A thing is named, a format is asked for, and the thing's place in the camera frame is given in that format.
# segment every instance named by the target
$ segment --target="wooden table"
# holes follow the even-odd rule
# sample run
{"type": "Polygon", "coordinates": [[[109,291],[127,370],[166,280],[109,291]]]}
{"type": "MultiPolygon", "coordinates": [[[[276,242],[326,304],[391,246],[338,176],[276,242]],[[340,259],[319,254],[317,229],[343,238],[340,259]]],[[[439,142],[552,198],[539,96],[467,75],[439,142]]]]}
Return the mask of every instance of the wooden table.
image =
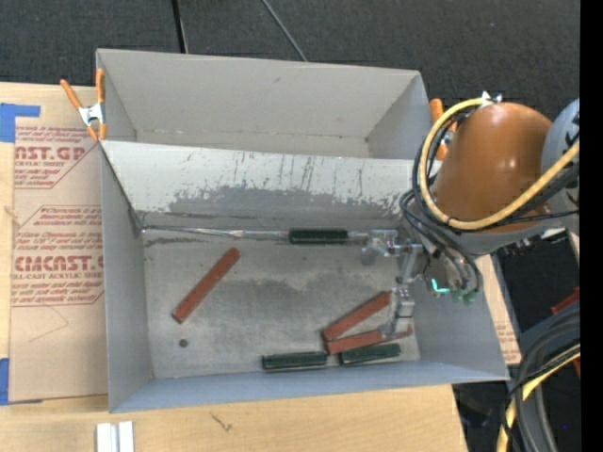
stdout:
{"type": "Polygon", "coordinates": [[[96,424],[134,422],[137,452],[466,451],[450,386],[109,414],[104,395],[0,408],[0,449],[93,451],[96,424]]]}

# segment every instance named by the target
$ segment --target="red rectangular block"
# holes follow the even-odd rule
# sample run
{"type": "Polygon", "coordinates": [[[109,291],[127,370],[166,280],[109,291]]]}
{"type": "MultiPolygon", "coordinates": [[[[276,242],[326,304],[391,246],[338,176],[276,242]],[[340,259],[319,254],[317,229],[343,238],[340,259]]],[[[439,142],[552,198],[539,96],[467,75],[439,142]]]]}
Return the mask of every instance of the red rectangular block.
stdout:
{"type": "Polygon", "coordinates": [[[212,288],[228,273],[230,268],[238,261],[239,256],[240,251],[237,248],[231,248],[226,251],[192,291],[180,302],[171,316],[178,323],[183,323],[209,294],[212,288]]]}
{"type": "Polygon", "coordinates": [[[366,320],[372,315],[389,305],[391,297],[391,291],[383,291],[377,297],[365,303],[360,308],[344,316],[340,320],[336,321],[322,332],[322,338],[325,342],[331,342],[338,336],[341,336],[346,331],[351,330],[353,327],[366,320]]]}

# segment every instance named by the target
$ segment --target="green light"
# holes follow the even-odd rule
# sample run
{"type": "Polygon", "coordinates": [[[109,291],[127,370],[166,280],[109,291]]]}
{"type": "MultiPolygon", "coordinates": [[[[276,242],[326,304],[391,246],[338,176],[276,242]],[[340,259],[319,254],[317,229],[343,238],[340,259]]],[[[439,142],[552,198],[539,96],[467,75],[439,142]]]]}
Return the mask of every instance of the green light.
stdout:
{"type": "Polygon", "coordinates": [[[435,293],[450,293],[450,288],[440,288],[435,278],[432,278],[432,288],[435,293]]]}

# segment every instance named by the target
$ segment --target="cardboard sheet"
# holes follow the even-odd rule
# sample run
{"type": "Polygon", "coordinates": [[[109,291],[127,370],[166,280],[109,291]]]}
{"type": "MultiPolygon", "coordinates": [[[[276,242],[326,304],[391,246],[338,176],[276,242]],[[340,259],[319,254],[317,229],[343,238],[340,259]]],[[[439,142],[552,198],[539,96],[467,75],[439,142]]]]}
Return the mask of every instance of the cardboard sheet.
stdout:
{"type": "MultiPolygon", "coordinates": [[[[94,89],[74,89],[94,104],[94,89]]],[[[0,102],[39,108],[14,119],[13,203],[3,211],[15,228],[8,399],[105,393],[96,144],[59,85],[0,83],[0,102]]]]}

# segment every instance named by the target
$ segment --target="metal bracket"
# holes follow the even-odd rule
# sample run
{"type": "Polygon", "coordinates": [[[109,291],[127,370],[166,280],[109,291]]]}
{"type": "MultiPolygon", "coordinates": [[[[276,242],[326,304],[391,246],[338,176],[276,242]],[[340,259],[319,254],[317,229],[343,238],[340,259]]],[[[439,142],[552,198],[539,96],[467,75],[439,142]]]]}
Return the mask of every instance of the metal bracket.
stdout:
{"type": "Polygon", "coordinates": [[[101,123],[105,122],[105,103],[99,102],[91,107],[79,107],[77,111],[86,125],[92,125],[92,121],[95,119],[101,123]]]}
{"type": "Polygon", "coordinates": [[[415,258],[423,247],[419,244],[397,244],[398,231],[371,230],[367,244],[362,248],[361,262],[364,266],[373,266],[377,256],[399,257],[403,252],[411,252],[415,258]]]}

